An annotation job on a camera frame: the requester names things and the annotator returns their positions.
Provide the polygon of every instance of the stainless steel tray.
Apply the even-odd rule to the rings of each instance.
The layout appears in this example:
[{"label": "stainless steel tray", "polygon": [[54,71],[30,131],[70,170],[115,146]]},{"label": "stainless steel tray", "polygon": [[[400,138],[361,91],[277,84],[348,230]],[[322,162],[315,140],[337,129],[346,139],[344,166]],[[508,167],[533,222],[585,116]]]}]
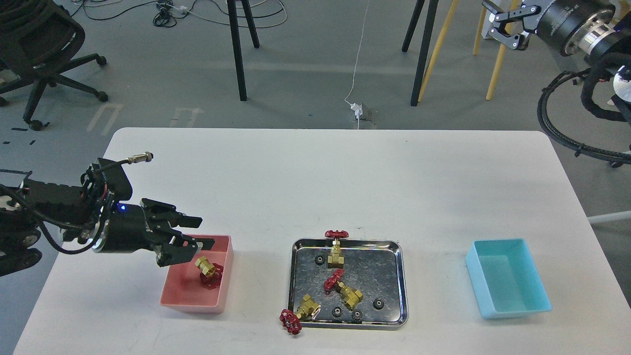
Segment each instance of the stainless steel tray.
[{"label": "stainless steel tray", "polygon": [[[324,292],[324,281],[335,271],[326,266],[331,245],[330,239],[300,239],[293,245],[287,309],[295,311],[306,294],[322,307],[313,320],[300,321],[302,326],[385,330],[405,324],[408,301],[401,247],[393,241],[341,240],[345,257],[342,281],[363,293],[363,301],[355,308],[362,312],[362,320],[357,322],[353,321],[352,312],[344,307],[339,293]],[[324,257],[322,265],[316,263],[318,255]],[[375,299],[383,301],[382,309],[373,307]],[[335,307],[342,309],[340,317],[333,316]]]}]

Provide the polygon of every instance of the blue bin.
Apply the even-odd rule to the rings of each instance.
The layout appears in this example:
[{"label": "blue bin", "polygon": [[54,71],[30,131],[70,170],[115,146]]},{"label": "blue bin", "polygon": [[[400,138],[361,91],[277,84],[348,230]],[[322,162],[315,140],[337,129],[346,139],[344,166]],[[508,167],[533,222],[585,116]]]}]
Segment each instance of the blue bin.
[{"label": "blue bin", "polygon": [[466,263],[483,318],[552,310],[525,240],[475,241]]}]

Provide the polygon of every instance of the pink plastic container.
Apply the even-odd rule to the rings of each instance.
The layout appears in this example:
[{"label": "pink plastic container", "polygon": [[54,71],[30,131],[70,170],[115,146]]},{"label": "pink plastic container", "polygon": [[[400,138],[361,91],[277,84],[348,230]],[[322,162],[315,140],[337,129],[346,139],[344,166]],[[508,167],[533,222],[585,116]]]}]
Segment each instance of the pink plastic container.
[{"label": "pink plastic container", "polygon": [[[202,250],[197,253],[189,263],[168,267],[160,305],[181,312],[221,313],[226,305],[234,256],[230,236],[198,235],[194,237],[213,238],[215,244],[211,250]],[[195,266],[195,260],[200,256],[205,256],[211,263],[223,266],[223,275],[219,287],[209,289],[208,286],[199,280],[200,271]]]}]

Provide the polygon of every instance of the gray floor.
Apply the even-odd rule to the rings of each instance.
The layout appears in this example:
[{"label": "gray floor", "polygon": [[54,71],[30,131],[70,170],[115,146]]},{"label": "gray floor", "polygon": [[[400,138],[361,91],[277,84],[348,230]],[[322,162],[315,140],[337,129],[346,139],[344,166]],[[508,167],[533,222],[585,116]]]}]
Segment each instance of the gray floor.
[{"label": "gray floor", "polygon": [[[261,48],[252,48],[247,30],[241,31],[247,102],[239,101],[228,27],[191,16],[174,28],[156,28],[151,24],[154,5],[109,21],[92,21],[79,12],[75,18],[87,32],[80,54],[98,52],[107,57],[108,65],[99,68],[90,63],[68,76],[106,91],[110,101],[103,105],[68,88],[47,89],[34,118],[50,124],[34,132],[12,129],[25,127],[21,115],[28,89],[4,95],[11,104],[0,109],[0,141],[9,143],[0,145],[0,167],[33,170],[33,179],[78,184],[88,164],[104,153],[112,134],[126,126],[356,128],[343,99],[351,88],[367,1],[285,2],[288,21],[260,29]],[[76,8],[67,0],[58,3]],[[139,3],[126,0],[88,12],[106,17]],[[190,6],[192,0],[174,3]],[[463,1],[423,102],[410,107],[423,20],[408,53],[401,52],[401,43],[414,3],[371,0],[369,4],[349,98],[376,111],[363,129],[540,129],[536,119],[540,89],[561,70],[584,67],[578,56],[561,58],[533,39],[526,52],[507,53],[495,98],[486,101],[498,44],[483,41],[480,55],[471,55],[480,5]],[[448,5],[447,1],[439,4],[434,38]],[[269,0],[253,11],[256,16],[278,8],[276,0]],[[209,1],[198,1],[195,12],[227,21]],[[276,15],[257,24],[282,19]],[[591,118],[580,105],[579,91],[560,88],[551,98],[555,124],[591,145],[627,150],[628,125]],[[606,85],[596,93],[601,99],[611,94]],[[631,210],[628,166],[611,169],[602,161],[575,158],[570,150],[556,144],[555,148],[586,215]],[[629,301],[630,227],[631,221],[594,227]],[[12,352],[56,257],[45,241],[38,247],[44,252],[38,265],[0,279],[0,353]]]}]

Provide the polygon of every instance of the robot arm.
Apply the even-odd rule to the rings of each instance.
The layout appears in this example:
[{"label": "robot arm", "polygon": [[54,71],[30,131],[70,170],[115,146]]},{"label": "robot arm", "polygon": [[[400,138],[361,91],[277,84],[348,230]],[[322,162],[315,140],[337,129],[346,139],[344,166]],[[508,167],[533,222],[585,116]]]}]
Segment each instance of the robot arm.
[{"label": "robot arm", "polygon": [[[483,5],[492,13],[490,35],[510,49],[526,50],[529,37],[535,34],[562,56],[586,53],[591,68],[580,73],[563,72],[542,90],[537,108],[540,125],[550,138],[574,150],[577,157],[585,154],[607,160],[612,166],[631,164],[630,154],[590,147],[565,136],[552,125],[546,108],[557,87],[580,78],[585,80],[581,102],[586,110],[600,119],[631,124],[631,15],[627,14],[616,27],[611,26],[615,7],[605,0],[522,0],[519,8],[508,12],[491,0],[483,0]],[[511,35],[506,24],[517,21],[524,31]],[[596,84],[604,81],[613,84],[611,102],[617,111],[603,109],[592,99]]]},{"label": "robot arm", "polygon": [[[132,195],[122,165],[152,158],[146,152],[118,162],[97,159],[81,176],[81,186],[28,178],[19,188],[0,185],[0,276],[31,267],[41,259],[41,252],[31,246],[42,233],[61,253],[145,249],[156,253],[161,267],[189,262],[199,250],[211,249],[213,239],[194,238],[174,229],[197,228],[202,218],[186,216],[173,205],[146,198],[140,205],[121,203]],[[45,221],[64,230],[64,241],[76,239],[87,245],[65,250],[54,241]]]}]

